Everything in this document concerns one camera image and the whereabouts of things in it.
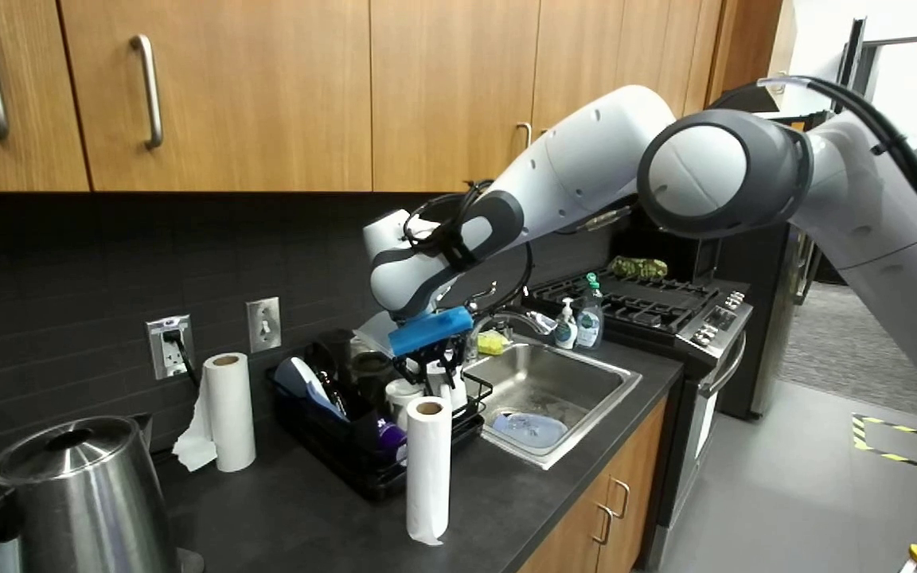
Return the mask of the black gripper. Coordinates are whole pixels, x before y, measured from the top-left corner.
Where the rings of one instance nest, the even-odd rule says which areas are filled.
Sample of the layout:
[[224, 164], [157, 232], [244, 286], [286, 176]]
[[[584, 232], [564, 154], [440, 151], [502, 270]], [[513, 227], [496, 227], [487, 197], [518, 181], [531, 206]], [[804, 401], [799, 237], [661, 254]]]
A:
[[459, 368], [470, 360], [469, 341], [443, 341], [430, 343], [411, 355], [400, 360], [400, 371], [406, 383], [430, 384], [430, 368], [443, 368], [443, 384], [452, 384]]

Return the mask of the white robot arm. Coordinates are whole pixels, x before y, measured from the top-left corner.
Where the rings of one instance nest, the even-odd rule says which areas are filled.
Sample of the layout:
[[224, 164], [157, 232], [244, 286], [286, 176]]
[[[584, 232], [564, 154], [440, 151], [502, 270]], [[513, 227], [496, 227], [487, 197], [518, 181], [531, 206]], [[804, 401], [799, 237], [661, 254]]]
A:
[[678, 114], [645, 86], [605, 93], [452, 214], [370, 221], [370, 290], [411, 320], [479, 261], [632, 197], [687, 237], [802, 229], [917, 367], [917, 133], [836, 83], [804, 86], [836, 102], [808, 129], [738, 109]]

